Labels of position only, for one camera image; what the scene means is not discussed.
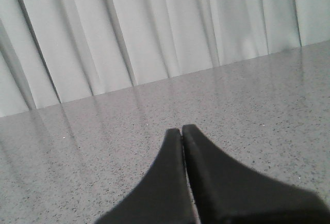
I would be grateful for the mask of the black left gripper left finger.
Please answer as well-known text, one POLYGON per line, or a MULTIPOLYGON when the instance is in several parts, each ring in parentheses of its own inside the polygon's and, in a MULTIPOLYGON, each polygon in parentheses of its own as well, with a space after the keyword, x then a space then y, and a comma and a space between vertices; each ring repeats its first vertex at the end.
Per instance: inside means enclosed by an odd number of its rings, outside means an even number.
POLYGON ((146 175, 97 223, 195 223, 178 129, 166 131, 146 175))

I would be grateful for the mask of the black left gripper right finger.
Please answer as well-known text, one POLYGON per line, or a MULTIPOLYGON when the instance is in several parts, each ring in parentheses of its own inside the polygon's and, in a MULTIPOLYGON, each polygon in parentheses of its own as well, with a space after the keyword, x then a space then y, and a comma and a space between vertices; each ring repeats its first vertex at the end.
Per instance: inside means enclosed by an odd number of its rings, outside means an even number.
POLYGON ((182 134, 202 223, 329 223, 329 208, 315 193, 248 168, 194 124, 184 125, 182 134))

